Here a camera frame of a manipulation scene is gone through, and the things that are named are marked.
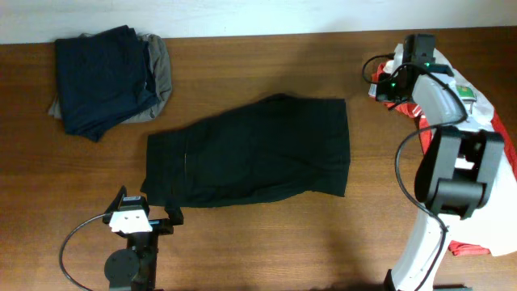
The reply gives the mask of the folded navy blue garment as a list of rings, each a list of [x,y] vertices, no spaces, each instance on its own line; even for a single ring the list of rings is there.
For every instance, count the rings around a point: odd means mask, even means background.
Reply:
[[[57,101],[65,132],[97,142],[159,103],[149,43],[124,25],[55,41]]]

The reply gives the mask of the black shorts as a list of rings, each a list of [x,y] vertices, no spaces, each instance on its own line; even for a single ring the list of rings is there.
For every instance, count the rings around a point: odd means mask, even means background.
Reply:
[[[344,99],[276,94],[149,135],[141,192],[173,210],[343,197],[350,164]]]

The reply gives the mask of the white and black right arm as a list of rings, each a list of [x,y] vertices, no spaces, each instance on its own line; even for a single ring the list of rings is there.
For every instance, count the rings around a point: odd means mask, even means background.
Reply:
[[[428,124],[410,136],[429,133],[431,142],[415,175],[414,191],[402,189],[418,215],[384,287],[432,290],[454,230],[489,201],[504,140],[473,118],[475,94],[457,83],[450,65],[438,62],[433,35],[408,35],[388,58],[393,70],[373,83],[376,101],[393,108],[419,106]]]

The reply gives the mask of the folded grey garment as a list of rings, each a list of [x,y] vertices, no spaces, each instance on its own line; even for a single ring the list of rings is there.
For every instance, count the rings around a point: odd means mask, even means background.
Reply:
[[[150,33],[137,33],[136,38],[147,44],[149,55],[147,69],[154,80],[154,92],[158,97],[158,102],[144,111],[126,116],[123,120],[120,119],[120,124],[145,123],[155,120],[166,106],[173,91],[170,55],[165,41],[160,36]]]

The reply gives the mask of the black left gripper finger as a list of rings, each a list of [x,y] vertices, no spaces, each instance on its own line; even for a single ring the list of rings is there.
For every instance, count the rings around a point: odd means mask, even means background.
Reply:
[[[165,211],[168,215],[171,225],[181,226],[184,223],[184,216],[180,207],[169,205],[165,207]]]
[[[122,186],[120,188],[120,190],[118,191],[118,193],[116,194],[115,199],[107,207],[105,213],[109,214],[109,213],[113,213],[113,212],[117,211],[120,207],[122,200],[126,196],[127,196],[127,188],[125,186]]]

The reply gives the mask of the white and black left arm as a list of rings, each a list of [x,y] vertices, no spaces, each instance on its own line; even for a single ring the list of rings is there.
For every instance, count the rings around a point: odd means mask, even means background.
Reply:
[[[105,211],[103,223],[126,240],[126,247],[113,252],[104,264],[110,290],[156,289],[158,239],[183,224],[183,213],[169,209],[167,218],[150,219],[149,212],[146,198],[128,196],[126,187],[120,188]]]

